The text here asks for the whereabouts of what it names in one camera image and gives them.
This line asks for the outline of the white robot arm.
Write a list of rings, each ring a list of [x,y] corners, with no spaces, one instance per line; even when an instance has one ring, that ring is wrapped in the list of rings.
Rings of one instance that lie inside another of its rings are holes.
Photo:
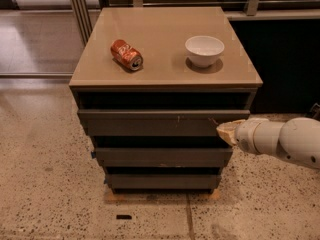
[[[300,117],[278,122],[251,118],[220,124],[217,132],[227,144],[246,153],[320,169],[320,122],[315,119]]]

